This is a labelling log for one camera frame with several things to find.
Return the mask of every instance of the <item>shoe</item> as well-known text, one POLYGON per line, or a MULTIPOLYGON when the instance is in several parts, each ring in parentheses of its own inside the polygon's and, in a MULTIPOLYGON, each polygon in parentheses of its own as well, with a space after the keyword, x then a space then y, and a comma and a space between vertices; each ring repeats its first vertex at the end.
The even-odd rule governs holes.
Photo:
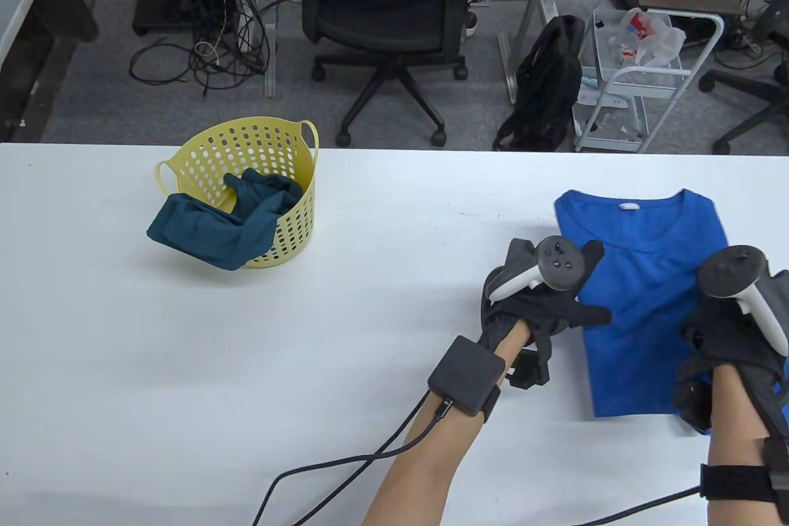
POLYGON ((474 35, 474 31, 476 30, 476 22, 476 15, 471 12, 471 10, 466 11, 465 16, 463 17, 466 39, 468 39, 471 35, 474 35))

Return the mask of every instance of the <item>white vr controller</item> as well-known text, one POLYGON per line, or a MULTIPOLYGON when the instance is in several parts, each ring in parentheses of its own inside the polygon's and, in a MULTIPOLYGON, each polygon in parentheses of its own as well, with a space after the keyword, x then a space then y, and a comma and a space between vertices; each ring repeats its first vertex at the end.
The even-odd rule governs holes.
POLYGON ((485 288, 485 297, 494 303, 543 283, 564 292, 575 286, 583 274, 583 254, 563 236, 549 236, 536 248, 528 240, 515 238, 510 242, 504 267, 485 288))
POLYGON ((699 269, 701 291, 713 298, 734 298, 743 314, 751 314, 764 338, 789 357, 789 273, 770 276, 767 258, 756 247, 728 247, 699 269))

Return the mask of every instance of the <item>gray carpet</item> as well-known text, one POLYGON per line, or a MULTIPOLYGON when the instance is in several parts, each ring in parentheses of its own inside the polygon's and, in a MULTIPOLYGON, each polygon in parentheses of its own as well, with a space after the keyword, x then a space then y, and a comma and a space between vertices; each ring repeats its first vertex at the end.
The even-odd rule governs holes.
MULTIPOLYGON (((191 78, 169 86, 144 86, 130 79, 129 58, 155 36, 138 38, 132 32, 135 2, 96 1, 99 39, 82 45, 74 55, 43 142, 177 145, 225 120, 271 115, 312 120, 324 141, 333 144, 343 115, 370 75, 366 70, 329 67, 327 81, 314 83, 310 79, 313 56, 336 48, 326 41, 312 45, 301 34, 301 7, 284 4, 279 11, 276 98, 265 98, 262 78, 253 78, 239 89, 209 92, 205 99, 191 78)), ((592 2, 560 0, 558 7, 565 14, 587 18, 592 2)), ((477 9, 476 35, 463 47, 470 69, 467 81, 454 81, 450 70, 416 73, 423 91, 446 120, 445 149, 490 149, 493 135, 511 112, 496 35, 501 30, 514 33, 523 8, 523 2, 494 2, 477 9)), ((185 36, 170 38, 183 44, 188 41, 185 36)), ((735 61, 736 56, 728 59, 735 61)), ((748 62, 740 58, 739 63, 748 62)), ((770 80, 777 63, 772 60, 748 75, 770 80)), ((185 64, 185 54, 160 49, 141 61, 139 73, 164 78, 177 74, 185 64)), ((719 86, 712 94, 701 94, 692 86, 649 151, 708 154, 714 139, 762 106, 761 101, 735 90, 719 86)), ((660 103, 649 112, 656 118, 660 103)), ((732 153, 789 154, 785 128, 786 120, 766 123, 734 142, 732 153)), ((387 83, 351 128, 353 146, 358 148, 427 149, 432 131, 432 123, 397 83, 387 83)))

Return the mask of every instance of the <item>black backpack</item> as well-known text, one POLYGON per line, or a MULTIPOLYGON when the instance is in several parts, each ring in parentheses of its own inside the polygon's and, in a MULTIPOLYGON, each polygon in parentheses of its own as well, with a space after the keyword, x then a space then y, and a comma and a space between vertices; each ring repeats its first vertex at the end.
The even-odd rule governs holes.
POLYGON ((583 36, 584 22, 575 16, 556 16, 545 25, 515 74, 515 112, 496 134, 494 150, 552 152, 561 145, 581 87, 583 36))

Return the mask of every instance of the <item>black glove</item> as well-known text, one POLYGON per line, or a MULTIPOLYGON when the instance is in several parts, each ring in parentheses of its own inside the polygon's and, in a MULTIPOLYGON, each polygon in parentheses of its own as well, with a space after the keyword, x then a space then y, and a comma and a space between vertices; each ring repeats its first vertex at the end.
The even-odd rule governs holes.
POLYGON ((702 295, 683 329, 693 357, 679 366, 674 405, 680 416, 701 433, 711 427, 712 370, 731 364, 770 435, 789 437, 783 407, 789 396, 784 374, 786 357, 778 354, 750 314, 742 314, 732 298, 702 295))
MULTIPOLYGON (((522 258, 525 250, 527 255, 533 255, 534 245, 528 240, 515 239, 510 244, 507 261, 522 258)), ((499 275, 505 267, 498 267, 488 275, 483 287, 481 320, 482 336, 480 345, 495 351, 499 343, 510 334, 515 323, 523 319, 529 323, 533 342, 537 351, 524 349, 516 358, 513 368, 515 372, 508 374, 510 385, 518 388, 530 388, 536 384, 543 385, 549 379, 547 361, 552 356, 550 337, 564 331, 568 326, 599 326, 611 322, 611 311, 602 306, 584 306, 576 300, 578 292, 589 280, 592 273, 605 255, 602 242, 590 240, 581 250, 584 257, 584 275, 570 289, 558 292, 546 284, 540 284, 534 289, 522 289, 491 305, 484 296, 485 287, 499 275)))

